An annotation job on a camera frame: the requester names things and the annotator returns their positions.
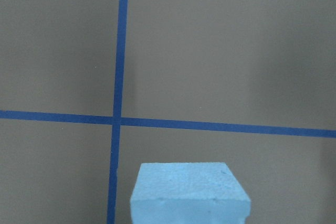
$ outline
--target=blue foam block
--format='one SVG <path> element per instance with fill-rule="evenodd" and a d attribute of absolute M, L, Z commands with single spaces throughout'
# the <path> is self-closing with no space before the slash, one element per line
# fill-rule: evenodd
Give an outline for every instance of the blue foam block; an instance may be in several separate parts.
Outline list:
<path fill-rule="evenodd" d="M 244 224 L 250 199 L 225 163 L 144 163 L 133 224 Z"/>

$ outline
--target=block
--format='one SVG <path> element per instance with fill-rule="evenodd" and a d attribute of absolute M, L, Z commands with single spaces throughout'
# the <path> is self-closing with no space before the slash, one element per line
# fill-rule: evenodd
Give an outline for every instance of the block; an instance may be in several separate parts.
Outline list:
<path fill-rule="evenodd" d="M 244 224 L 251 201 L 225 163 L 144 163 L 133 224 Z"/>

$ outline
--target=gray floor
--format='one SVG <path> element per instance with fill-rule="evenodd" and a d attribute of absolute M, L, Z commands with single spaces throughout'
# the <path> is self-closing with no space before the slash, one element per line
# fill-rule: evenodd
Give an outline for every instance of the gray floor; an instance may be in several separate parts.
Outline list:
<path fill-rule="evenodd" d="M 111 115 L 118 0 L 0 0 L 0 109 Z M 336 129 L 334 0 L 129 0 L 122 116 Z M 111 127 L 0 119 L 0 222 L 105 223 Z M 247 224 L 336 223 L 336 141 L 123 126 L 143 162 L 226 162 Z"/>

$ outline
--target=blue line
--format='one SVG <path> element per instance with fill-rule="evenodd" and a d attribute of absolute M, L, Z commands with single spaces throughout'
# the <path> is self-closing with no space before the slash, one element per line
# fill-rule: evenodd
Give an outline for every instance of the blue line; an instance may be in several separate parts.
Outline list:
<path fill-rule="evenodd" d="M 124 63 L 125 63 L 127 3 L 128 0 L 119 0 L 107 224 L 114 224 L 114 219 L 116 216 L 115 204 L 117 200 L 117 170 L 119 163 L 122 89 L 123 89 Z"/>
<path fill-rule="evenodd" d="M 47 122 L 107 124 L 107 125 L 112 125 L 112 120 L 113 120 L 111 116 L 75 115 L 75 114 L 59 114 L 59 113 L 27 112 L 27 111 L 4 111 L 4 110 L 0 110 L 0 118 L 17 119 L 17 120 L 32 120 L 32 121 L 47 121 Z"/>
<path fill-rule="evenodd" d="M 208 122 L 175 121 L 175 120 L 159 120 L 159 119 L 122 118 L 121 125 L 188 129 L 188 130 L 226 131 L 226 132 L 258 133 L 258 134 L 272 134 L 272 135 L 313 136 L 313 137 L 336 138 L 335 130 L 305 129 L 305 128 L 278 127 L 278 126 L 261 126 L 261 125 L 248 125 L 248 124 L 229 124 L 229 123 L 208 123 Z"/>

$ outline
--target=horizontal blue line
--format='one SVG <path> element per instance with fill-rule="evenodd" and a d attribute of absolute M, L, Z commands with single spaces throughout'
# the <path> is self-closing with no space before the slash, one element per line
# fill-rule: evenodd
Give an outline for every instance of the horizontal blue line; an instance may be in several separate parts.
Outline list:
<path fill-rule="evenodd" d="M 91 123 L 112 125 L 113 117 L 97 115 L 75 115 L 44 112 L 4 111 L 0 110 L 0 118 L 17 120 L 34 120 L 66 123 Z"/>
<path fill-rule="evenodd" d="M 159 119 L 122 118 L 121 125 L 159 127 L 159 128 L 171 128 L 171 129 L 204 130 L 204 131 L 226 131 L 226 132 L 258 133 L 258 134 L 272 134 L 272 135 L 314 136 L 314 137 L 336 138 L 336 131 L 333 131 L 333 130 L 291 128 L 291 127 L 278 127 L 278 126 L 259 126 L 259 125 L 247 125 L 247 124 L 207 123 L 207 122 L 175 121 L 175 120 L 159 120 Z"/>

